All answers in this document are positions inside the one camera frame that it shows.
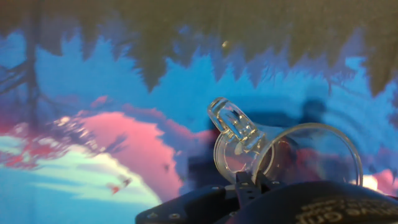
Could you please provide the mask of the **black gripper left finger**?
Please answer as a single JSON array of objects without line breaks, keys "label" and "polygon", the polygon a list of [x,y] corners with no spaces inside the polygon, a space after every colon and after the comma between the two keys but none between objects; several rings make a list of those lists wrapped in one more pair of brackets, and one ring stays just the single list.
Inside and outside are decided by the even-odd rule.
[{"label": "black gripper left finger", "polygon": [[235,191],[240,208],[245,207],[261,194],[261,190],[256,187],[251,175],[247,172],[236,173]]}]

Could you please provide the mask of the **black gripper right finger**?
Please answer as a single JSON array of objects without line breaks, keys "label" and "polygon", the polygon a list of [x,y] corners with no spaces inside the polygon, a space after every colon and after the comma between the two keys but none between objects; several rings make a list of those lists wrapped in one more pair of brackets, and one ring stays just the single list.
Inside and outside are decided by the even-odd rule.
[{"label": "black gripper right finger", "polygon": [[262,193],[276,190],[285,186],[283,182],[268,179],[261,171],[257,172],[255,185],[261,190]]}]

